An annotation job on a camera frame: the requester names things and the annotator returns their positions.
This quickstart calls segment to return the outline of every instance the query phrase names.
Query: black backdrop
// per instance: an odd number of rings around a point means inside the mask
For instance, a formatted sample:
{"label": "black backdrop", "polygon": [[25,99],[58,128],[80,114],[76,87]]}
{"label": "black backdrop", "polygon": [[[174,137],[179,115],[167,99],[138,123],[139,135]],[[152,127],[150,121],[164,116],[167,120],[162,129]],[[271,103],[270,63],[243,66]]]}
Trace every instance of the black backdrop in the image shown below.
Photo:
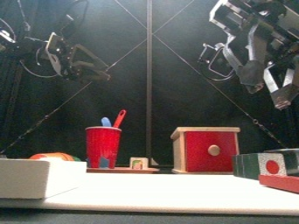
{"label": "black backdrop", "polygon": [[[159,165],[172,165],[170,136],[176,127],[240,127],[240,153],[282,148],[246,113],[287,147],[296,147],[298,100],[290,109],[279,111],[267,88],[248,94],[238,78],[211,82],[199,73],[203,43],[214,46],[227,39],[220,28],[208,22],[216,2],[90,0],[86,19],[70,41],[83,44],[104,60],[112,78],[92,83],[5,151],[7,156],[28,158],[35,153],[63,151],[84,160],[86,128],[100,125],[103,116],[114,121],[122,109],[127,110],[127,116],[122,124],[119,165],[127,165],[131,157],[151,157]],[[19,39],[31,36],[47,40],[52,32],[60,34],[66,11],[78,21],[82,19],[84,3],[71,10],[71,0],[21,3],[32,27],[29,32],[24,31],[17,1],[0,4],[0,18],[12,26]],[[54,75],[48,61],[36,65],[35,54],[25,57],[24,64],[36,74]],[[1,55],[0,60],[4,149],[87,83],[60,77],[39,78],[21,69],[17,59]]]}

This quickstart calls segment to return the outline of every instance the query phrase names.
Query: table surface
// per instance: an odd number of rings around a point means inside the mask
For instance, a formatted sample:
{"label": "table surface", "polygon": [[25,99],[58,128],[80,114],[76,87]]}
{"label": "table surface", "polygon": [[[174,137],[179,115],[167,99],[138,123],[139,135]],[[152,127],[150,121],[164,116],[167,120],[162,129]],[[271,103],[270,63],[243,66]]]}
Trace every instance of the table surface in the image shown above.
{"label": "table surface", "polygon": [[299,194],[232,175],[87,173],[79,188],[0,207],[167,214],[299,216]]}

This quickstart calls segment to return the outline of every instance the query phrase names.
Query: red block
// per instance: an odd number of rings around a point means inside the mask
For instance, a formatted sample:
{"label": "red block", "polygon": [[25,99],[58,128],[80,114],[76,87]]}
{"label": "red block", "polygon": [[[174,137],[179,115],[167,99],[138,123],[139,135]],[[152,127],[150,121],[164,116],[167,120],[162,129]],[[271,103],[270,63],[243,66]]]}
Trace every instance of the red block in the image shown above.
{"label": "red block", "polygon": [[259,175],[259,184],[292,193],[299,193],[299,177]]}
{"label": "red block", "polygon": [[239,128],[180,127],[172,133],[176,173],[232,173]]}

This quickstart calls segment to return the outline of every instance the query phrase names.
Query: red plastic cup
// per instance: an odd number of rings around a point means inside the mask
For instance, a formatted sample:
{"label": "red plastic cup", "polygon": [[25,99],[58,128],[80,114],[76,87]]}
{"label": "red plastic cup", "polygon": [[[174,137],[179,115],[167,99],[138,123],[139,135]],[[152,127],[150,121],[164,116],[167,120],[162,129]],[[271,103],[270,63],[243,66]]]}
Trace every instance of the red plastic cup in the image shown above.
{"label": "red plastic cup", "polygon": [[88,127],[86,128],[86,131],[88,167],[99,168],[100,160],[104,158],[108,161],[108,168],[114,169],[118,161],[122,129],[100,126]]}

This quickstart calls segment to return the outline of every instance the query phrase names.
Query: white knob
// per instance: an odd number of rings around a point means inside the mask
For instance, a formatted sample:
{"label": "white knob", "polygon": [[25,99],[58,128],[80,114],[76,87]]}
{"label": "white knob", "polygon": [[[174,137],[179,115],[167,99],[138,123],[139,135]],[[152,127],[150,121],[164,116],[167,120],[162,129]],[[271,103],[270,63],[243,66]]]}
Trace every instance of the white knob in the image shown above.
{"label": "white knob", "polygon": [[220,154],[220,147],[214,144],[210,148],[208,148],[208,153],[216,157]]}

